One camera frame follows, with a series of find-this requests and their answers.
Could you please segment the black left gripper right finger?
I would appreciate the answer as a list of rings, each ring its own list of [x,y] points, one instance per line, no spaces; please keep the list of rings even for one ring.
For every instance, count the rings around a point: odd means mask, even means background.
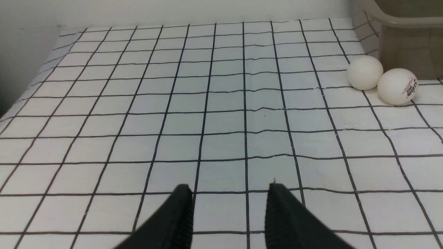
[[[352,249],[294,197],[286,186],[271,183],[265,213],[268,249]]]

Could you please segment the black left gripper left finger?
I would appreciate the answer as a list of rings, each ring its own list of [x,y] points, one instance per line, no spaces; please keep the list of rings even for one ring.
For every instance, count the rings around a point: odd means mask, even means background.
[[[187,184],[179,184],[165,202],[116,249],[190,249],[194,204]]]

